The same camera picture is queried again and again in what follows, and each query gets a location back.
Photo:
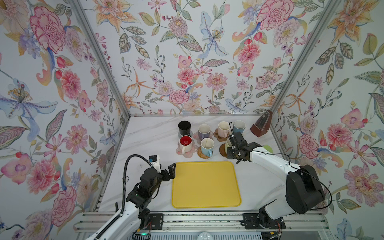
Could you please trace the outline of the green handle mug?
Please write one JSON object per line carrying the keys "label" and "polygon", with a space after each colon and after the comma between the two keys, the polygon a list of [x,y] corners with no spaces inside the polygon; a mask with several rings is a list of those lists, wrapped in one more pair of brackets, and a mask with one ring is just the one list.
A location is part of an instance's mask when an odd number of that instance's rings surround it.
{"label": "green handle mug", "polygon": [[227,138],[226,143],[225,143],[225,153],[228,153],[228,148],[232,147],[232,143],[229,138]]}

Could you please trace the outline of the brown wooden round coaster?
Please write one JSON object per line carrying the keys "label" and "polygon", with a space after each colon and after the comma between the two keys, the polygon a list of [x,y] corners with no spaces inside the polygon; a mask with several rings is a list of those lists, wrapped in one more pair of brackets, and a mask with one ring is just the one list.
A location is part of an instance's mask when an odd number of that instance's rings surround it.
{"label": "brown wooden round coaster", "polygon": [[222,144],[220,145],[220,148],[219,148],[219,153],[221,156],[223,156],[224,158],[227,158],[227,153],[226,153],[226,144]]}

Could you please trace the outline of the teal blue mug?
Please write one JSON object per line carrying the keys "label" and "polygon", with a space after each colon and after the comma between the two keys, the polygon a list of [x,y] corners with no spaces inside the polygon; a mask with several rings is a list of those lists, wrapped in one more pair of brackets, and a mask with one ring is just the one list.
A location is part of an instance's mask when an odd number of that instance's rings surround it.
{"label": "teal blue mug", "polygon": [[243,133],[246,128],[246,123],[241,120],[236,120],[234,122],[234,133]]}

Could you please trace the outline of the pink handle mug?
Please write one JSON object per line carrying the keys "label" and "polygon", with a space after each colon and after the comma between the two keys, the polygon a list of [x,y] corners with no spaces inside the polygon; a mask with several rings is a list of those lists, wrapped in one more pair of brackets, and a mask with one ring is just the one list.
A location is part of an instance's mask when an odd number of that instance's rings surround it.
{"label": "pink handle mug", "polygon": [[219,122],[218,124],[218,136],[220,138],[226,138],[228,136],[228,134],[230,133],[230,124],[229,122],[225,122],[225,121],[222,121],[222,122]]}

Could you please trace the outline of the light blue mug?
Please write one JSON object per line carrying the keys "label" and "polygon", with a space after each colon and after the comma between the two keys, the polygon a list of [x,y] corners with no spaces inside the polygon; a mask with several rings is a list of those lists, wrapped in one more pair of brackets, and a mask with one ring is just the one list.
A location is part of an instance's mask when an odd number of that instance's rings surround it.
{"label": "light blue mug", "polygon": [[210,138],[202,139],[201,141],[202,154],[207,158],[212,157],[214,146],[215,146],[215,143],[212,139]]}

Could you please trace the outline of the rattan woven coaster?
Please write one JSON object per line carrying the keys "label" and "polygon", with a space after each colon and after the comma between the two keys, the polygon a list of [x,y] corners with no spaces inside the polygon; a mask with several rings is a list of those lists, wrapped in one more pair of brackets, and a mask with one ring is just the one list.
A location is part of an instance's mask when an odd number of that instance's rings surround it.
{"label": "rattan woven coaster", "polygon": [[197,150],[197,155],[201,158],[201,159],[209,159],[210,157],[206,156],[203,154],[202,150],[201,150],[201,147],[198,148]]}

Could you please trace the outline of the purple handle mug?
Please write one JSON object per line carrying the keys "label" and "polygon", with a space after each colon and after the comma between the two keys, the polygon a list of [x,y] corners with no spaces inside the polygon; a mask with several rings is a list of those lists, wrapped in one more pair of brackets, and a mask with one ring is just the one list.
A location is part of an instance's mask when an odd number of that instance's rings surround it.
{"label": "purple handle mug", "polygon": [[199,140],[203,140],[211,137],[211,127],[207,124],[202,124],[198,128]]}

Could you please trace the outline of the pink flower coaster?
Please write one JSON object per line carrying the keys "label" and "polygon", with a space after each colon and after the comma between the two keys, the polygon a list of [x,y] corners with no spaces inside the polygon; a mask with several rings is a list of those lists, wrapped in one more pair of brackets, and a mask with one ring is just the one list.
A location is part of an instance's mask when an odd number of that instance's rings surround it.
{"label": "pink flower coaster", "polygon": [[191,158],[193,156],[193,154],[196,153],[197,151],[198,151],[197,145],[193,145],[192,149],[189,152],[185,152],[184,154],[182,153],[182,150],[180,149],[180,147],[177,147],[177,149],[176,149],[176,153],[178,155],[181,155],[187,159]]}
{"label": "pink flower coaster", "polygon": [[[213,136],[214,136],[214,133],[212,131],[210,131],[210,135],[209,135],[209,138],[210,139],[213,139]],[[201,144],[201,139],[199,138],[199,132],[195,132],[193,133],[193,139],[196,140],[197,144],[200,145]]]}

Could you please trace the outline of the red interior mug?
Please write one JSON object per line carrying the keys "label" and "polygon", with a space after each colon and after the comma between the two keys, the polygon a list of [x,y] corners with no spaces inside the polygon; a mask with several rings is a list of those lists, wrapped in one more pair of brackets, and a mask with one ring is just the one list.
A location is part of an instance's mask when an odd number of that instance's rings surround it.
{"label": "red interior mug", "polygon": [[181,150],[182,155],[188,153],[192,150],[193,141],[190,136],[182,136],[179,140],[179,148]]}

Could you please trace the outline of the black mug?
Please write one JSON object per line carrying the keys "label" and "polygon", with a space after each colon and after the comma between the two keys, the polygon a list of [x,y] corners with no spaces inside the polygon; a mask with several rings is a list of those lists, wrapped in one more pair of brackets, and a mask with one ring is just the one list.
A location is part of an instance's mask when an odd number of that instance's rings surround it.
{"label": "black mug", "polygon": [[178,124],[179,133],[188,134],[191,131],[191,123],[189,121],[181,121]]}

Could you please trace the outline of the brown paw coaster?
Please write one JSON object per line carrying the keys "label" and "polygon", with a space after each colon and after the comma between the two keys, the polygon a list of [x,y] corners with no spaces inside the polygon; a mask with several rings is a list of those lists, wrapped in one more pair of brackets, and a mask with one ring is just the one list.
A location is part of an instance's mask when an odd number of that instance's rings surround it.
{"label": "brown paw coaster", "polygon": [[227,132],[227,135],[225,137],[220,137],[219,136],[219,129],[215,129],[215,132],[214,132],[214,137],[219,141],[219,142],[225,142],[228,137],[230,135],[230,132]]}

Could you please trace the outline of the grey woven coaster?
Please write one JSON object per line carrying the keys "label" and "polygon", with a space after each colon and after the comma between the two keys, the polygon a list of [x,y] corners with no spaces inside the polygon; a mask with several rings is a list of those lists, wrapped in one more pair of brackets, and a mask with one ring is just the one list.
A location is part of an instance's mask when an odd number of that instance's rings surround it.
{"label": "grey woven coaster", "polygon": [[181,134],[181,133],[178,133],[178,137],[179,137],[179,138],[181,138],[181,137],[183,137],[183,136],[190,136],[190,137],[192,137],[192,136],[193,136],[193,132],[190,131],[188,134]]}

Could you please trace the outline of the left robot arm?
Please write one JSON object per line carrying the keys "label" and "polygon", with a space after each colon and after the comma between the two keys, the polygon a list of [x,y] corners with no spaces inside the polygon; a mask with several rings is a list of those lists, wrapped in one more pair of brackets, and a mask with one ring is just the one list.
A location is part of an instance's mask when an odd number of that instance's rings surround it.
{"label": "left robot arm", "polygon": [[[131,159],[139,158],[149,167],[140,177],[140,181],[127,193],[127,170]],[[160,157],[149,156],[149,159],[141,155],[130,155],[123,170],[122,206],[115,212],[99,230],[89,236],[89,240],[126,240],[134,236],[139,230],[143,230],[150,224],[150,213],[148,205],[157,197],[163,182],[169,182],[176,177],[176,164],[162,170]]]}

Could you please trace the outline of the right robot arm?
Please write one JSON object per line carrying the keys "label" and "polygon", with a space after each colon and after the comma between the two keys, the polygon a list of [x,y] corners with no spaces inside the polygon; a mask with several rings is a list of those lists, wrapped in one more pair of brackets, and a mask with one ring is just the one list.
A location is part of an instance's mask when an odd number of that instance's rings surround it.
{"label": "right robot arm", "polygon": [[322,183],[312,166],[299,166],[281,158],[283,154],[272,154],[261,145],[248,143],[241,133],[228,137],[231,145],[227,158],[257,164],[284,181],[284,196],[261,207],[250,222],[262,229],[270,229],[277,220],[292,214],[305,214],[326,199]]}

